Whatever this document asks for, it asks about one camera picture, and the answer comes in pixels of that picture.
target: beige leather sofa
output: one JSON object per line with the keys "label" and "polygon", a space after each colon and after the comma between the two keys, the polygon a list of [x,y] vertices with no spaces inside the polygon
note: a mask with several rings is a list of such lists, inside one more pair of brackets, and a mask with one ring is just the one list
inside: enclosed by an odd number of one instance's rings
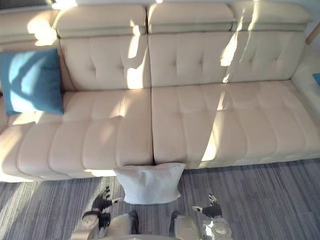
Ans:
{"label": "beige leather sofa", "polygon": [[301,6],[145,10],[88,5],[0,14],[0,51],[58,48],[65,111],[7,117],[0,99],[0,181],[109,176],[125,165],[197,169],[320,157],[320,90],[312,79],[320,60],[305,47],[311,18]]}

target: sofa cushion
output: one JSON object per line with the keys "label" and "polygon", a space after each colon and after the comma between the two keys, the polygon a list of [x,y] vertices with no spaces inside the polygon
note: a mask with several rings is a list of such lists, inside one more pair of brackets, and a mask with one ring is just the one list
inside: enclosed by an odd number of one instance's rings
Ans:
{"label": "sofa cushion", "polygon": [[230,5],[238,31],[299,31],[303,32],[311,15],[301,5],[291,2],[237,1]]}
{"label": "sofa cushion", "polygon": [[0,135],[0,172],[57,180],[153,164],[150,89],[67,92],[63,104],[63,116],[9,117]]}
{"label": "sofa cushion", "polygon": [[142,5],[79,5],[60,11],[55,28],[61,38],[140,35],[146,33]]}
{"label": "sofa cushion", "polygon": [[76,91],[141,89],[151,85],[146,35],[60,41]]}
{"label": "sofa cushion", "polygon": [[64,113],[57,49],[0,52],[0,69],[7,115],[33,111]]}
{"label": "sofa cushion", "polygon": [[220,58],[230,32],[191,32],[149,36],[153,87],[222,83]]}
{"label": "sofa cushion", "polygon": [[0,44],[35,41],[51,37],[56,34],[52,29],[58,10],[33,10],[0,13]]}
{"label": "sofa cushion", "polygon": [[233,22],[224,2],[163,2],[148,10],[150,34],[229,31]]}
{"label": "sofa cushion", "polygon": [[156,164],[263,164],[320,154],[319,119],[288,81],[154,87]]}
{"label": "sofa cushion", "polygon": [[236,32],[221,59],[221,64],[228,66],[225,82],[288,80],[299,64],[304,47],[303,32]]}

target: teal pillow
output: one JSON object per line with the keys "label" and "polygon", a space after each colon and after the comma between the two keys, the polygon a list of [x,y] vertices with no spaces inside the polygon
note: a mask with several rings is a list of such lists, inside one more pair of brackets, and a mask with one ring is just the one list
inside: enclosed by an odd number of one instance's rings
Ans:
{"label": "teal pillow", "polygon": [[45,51],[0,53],[5,111],[64,113],[60,65],[56,48]]}
{"label": "teal pillow", "polygon": [[320,86],[320,73],[312,74],[316,83]]}

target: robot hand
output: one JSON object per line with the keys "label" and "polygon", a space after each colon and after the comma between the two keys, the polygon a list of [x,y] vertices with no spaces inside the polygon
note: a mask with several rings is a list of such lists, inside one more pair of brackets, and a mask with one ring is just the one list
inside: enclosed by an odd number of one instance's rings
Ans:
{"label": "robot hand", "polygon": [[109,200],[110,198],[110,188],[109,186],[106,186],[105,189],[103,189],[98,196],[93,201],[92,204],[92,211],[99,211],[99,212],[104,212],[112,206],[113,204],[117,204],[119,202],[122,202],[124,199],[122,197],[118,197],[112,200]]}
{"label": "robot hand", "polygon": [[211,218],[211,223],[209,225],[203,225],[206,235],[210,236],[212,240],[232,240],[231,228],[229,223],[222,217],[222,210],[218,200],[211,193],[209,193],[209,200],[210,205],[207,207],[192,207],[194,211],[203,213]]}
{"label": "robot hand", "polygon": [[99,237],[101,228],[109,226],[111,214],[107,212],[113,204],[123,201],[123,198],[109,199],[110,188],[107,186],[94,199],[91,211],[83,214],[78,229],[70,240],[91,240]]}
{"label": "robot hand", "polygon": [[222,210],[216,197],[211,193],[209,193],[209,200],[210,200],[209,206],[206,206],[206,207],[192,206],[192,209],[196,212],[203,213],[209,218],[222,217]]}

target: gray striped carpet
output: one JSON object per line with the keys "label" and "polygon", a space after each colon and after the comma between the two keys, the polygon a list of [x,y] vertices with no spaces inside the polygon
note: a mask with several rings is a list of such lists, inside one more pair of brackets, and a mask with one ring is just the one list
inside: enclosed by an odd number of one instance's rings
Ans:
{"label": "gray striped carpet", "polygon": [[[95,195],[106,185],[124,196],[115,177],[0,183],[0,239],[68,240]],[[160,205],[120,203],[112,215],[136,209],[140,231],[167,235],[174,210],[199,224],[191,210],[206,206],[213,193],[229,221],[234,240],[319,240],[320,161],[188,170],[179,184],[182,197]]]}

